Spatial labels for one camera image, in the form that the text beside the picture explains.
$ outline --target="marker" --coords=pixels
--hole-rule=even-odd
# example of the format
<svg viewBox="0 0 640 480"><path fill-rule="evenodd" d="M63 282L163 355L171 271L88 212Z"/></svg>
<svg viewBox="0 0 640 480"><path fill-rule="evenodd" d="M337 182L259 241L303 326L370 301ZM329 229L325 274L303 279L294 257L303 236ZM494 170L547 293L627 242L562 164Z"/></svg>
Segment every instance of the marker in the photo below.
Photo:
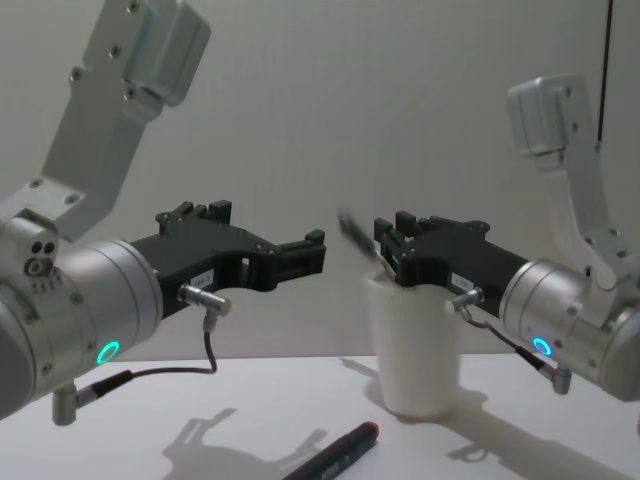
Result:
<svg viewBox="0 0 640 480"><path fill-rule="evenodd" d="M396 278L395 270L393 270L389 262L376 250L376 243L373 238L370 238L364 229L358 225L348 210L341 210L339 212L338 221L342 234L356 246L360 253L369 260L380 264L384 268L387 276L391 280L394 280Z"/></svg>
<svg viewBox="0 0 640 480"><path fill-rule="evenodd" d="M378 438L379 428L366 422L340 437L283 480L333 480L367 453Z"/></svg>

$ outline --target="black cable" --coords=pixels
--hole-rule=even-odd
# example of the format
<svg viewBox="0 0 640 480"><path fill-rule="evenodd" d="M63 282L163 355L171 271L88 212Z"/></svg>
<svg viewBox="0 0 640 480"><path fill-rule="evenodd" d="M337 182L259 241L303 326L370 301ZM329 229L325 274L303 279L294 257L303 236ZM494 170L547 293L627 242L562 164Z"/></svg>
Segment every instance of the black cable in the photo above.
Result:
<svg viewBox="0 0 640 480"><path fill-rule="evenodd" d="M498 337L500 340L502 340L504 343L506 343L507 345L509 345L511 348L513 348L514 350L516 350L518 348L518 345L516 345L514 342L512 342L511 340L509 340L507 337L505 337L504 335L502 335L498 330L496 330L495 328L493 328L491 325L489 325L487 323L487 328L491 331L491 333L493 333L496 337Z"/></svg>
<svg viewBox="0 0 640 480"><path fill-rule="evenodd" d="M511 348L513 348L515 353L520 358L522 358L525 362L527 362L529 365L531 365L536 370L541 370L542 368L544 368L547 365L547 362L545 362L544 360L536 357L533 353L531 353L526 348L521 347L520 345L516 344L515 342L512 342L511 340L509 340L506 336L504 336L497 329L495 329L490 323L486 322L484 324L480 324L479 322L469 322L469 321L467 321L467 323L469 323L470 325L473 325L476 328L487 328L487 329L489 329L489 331L491 333L493 333L498 339L500 339L501 341L503 341L504 343L509 345Z"/></svg>
<svg viewBox="0 0 640 480"><path fill-rule="evenodd" d="M209 332L204 333L204 348L207 352L207 359L211 364L211 368L196 368L196 367L165 367L165 368L151 368L149 370L141 370L139 372L131 372L131 370L125 370L120 373L116 373L111 377L107 377L104 380L100 380L89 385L97 398L103 397L109 392L113 392L116 388L129 383L134 378L147 377L149 375L158 375L163 373L198 373L204 375L213 375L218 371L218 363L216 357L213 354L213 348L211 346L211 334Z"/></svg>
<svg viewBox="0 0 640 480"><path fill-rule="evenodd" d="M604 37L604 57L602 59L602 80L600 83L600 112L598 114L598 142L602 142L604 127L604 106L607 96L607 77L609 74L609 49L611 47L611 24L613 19L613 0L609 0L607 9L607 29Z"/></svg>

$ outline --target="white table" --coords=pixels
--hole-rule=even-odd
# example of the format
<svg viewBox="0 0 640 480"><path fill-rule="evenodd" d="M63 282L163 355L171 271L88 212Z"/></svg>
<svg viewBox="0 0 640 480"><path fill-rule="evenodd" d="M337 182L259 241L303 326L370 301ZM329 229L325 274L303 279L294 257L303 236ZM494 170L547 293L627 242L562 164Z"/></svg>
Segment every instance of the white table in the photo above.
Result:
<svg viewBox="0 0 640 480"><path fill-rule="evenodd" d="M125 368L205 362L114 363ZM0 422L0 479L278 480L363 421L379 444L340 480L640 478L638 405L579 378L558 397L512 355L466 355L460 408L403 424L380 407L375 359L223 360L215 377L135 380L54 427L50 398Z"/></svg>

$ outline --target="white cup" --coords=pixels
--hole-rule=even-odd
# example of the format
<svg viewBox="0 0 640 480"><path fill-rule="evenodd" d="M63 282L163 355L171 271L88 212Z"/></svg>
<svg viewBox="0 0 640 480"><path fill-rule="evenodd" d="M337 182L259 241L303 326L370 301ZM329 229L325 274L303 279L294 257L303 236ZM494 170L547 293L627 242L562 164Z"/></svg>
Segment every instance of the white cup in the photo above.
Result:
<svg viewBox="0 0 640 480"><path fill-rule="evenodd" d="M420 420L449 413L460 370L460 321L445 312L454 295L434 285L403 288L384 272L367 277L365 290L387 409Z"/></svg>

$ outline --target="label sticker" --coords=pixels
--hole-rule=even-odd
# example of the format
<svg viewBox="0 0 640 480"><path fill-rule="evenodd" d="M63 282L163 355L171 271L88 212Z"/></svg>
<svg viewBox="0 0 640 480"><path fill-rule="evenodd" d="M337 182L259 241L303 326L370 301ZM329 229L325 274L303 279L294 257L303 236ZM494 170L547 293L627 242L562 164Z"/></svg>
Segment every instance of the label sticker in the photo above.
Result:
<svg viewBox="0 0 640 480"><path fill-rule="evenodd" d="M195 276L189 282L192 287L205 288L209 285L213 285L213 269L207 270L198 276Z"/></svg>
<svg viewBox="0 0 640 480"><path fill-rule="evenodd" d="M472 281L467 280L466 278L461 277L460 275L454 272L451 272L451 284L464 290L465 292L472 290L474 287Z"/></svg>

